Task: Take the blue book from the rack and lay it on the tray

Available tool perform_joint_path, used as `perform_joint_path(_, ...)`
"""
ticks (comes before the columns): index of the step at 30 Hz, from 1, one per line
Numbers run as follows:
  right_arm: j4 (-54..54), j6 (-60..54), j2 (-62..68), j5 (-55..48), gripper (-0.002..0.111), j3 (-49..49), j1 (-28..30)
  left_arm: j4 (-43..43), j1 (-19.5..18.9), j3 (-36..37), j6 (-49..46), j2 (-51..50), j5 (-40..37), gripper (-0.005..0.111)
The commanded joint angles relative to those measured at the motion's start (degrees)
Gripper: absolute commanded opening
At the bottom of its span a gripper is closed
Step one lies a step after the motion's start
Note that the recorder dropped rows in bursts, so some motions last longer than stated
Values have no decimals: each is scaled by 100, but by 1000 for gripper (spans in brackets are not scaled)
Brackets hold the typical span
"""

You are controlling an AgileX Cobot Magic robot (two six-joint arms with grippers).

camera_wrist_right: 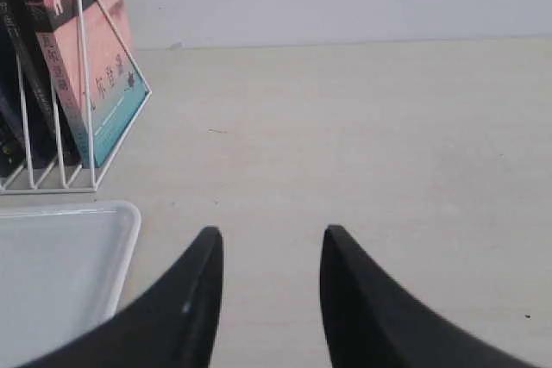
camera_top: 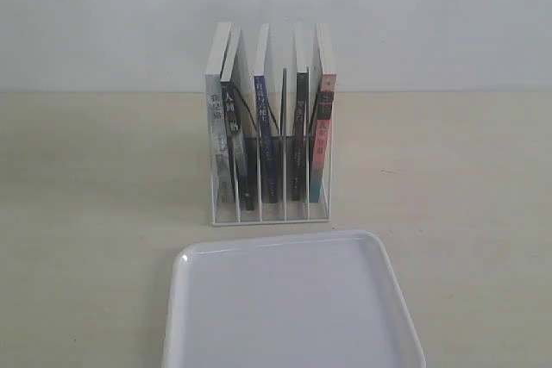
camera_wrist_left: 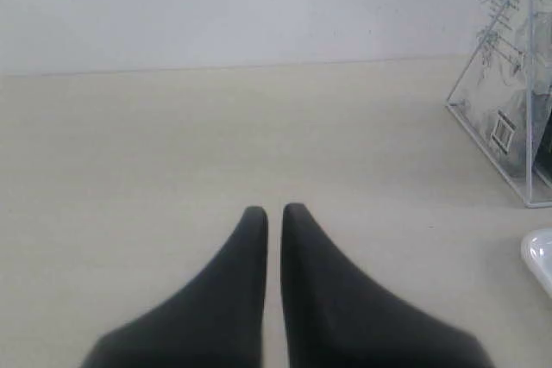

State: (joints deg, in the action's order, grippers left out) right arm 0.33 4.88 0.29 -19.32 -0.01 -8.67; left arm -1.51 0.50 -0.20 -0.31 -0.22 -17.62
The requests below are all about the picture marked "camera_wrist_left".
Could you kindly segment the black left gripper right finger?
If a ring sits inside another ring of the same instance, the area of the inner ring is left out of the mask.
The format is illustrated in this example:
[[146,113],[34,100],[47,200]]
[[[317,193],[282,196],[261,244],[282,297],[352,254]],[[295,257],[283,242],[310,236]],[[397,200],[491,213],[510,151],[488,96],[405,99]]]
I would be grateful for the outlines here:
[[491,367],[471,334],[378,284],[302,203],[282,217],[280,283],[291,367]]

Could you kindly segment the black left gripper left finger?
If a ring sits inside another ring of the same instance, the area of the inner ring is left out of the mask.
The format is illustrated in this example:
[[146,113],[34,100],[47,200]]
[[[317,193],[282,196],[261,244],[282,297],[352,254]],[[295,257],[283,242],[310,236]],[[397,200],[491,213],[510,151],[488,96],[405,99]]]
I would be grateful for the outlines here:
[[84,367],[260,367],[268,219],[244,210],[235,230],[185,287],[101,337]]

